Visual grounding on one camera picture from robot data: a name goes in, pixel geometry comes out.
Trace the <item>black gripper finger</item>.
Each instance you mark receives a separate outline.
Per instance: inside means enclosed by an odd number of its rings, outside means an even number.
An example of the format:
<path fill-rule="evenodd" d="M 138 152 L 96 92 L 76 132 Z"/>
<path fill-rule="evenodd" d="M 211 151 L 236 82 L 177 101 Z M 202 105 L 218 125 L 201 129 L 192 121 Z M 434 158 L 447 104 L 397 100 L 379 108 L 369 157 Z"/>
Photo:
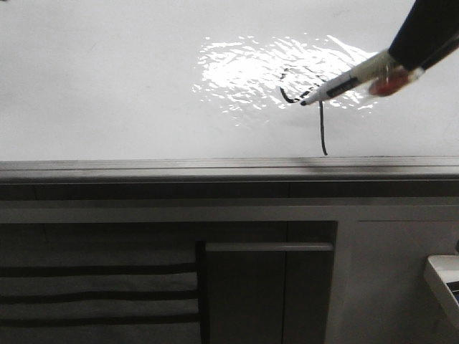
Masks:
<path fill-rule="evenodd" d="M 427 70 L 458 48 L 458 0 L 418 0 L 390 45 L 406 70 Z"/>

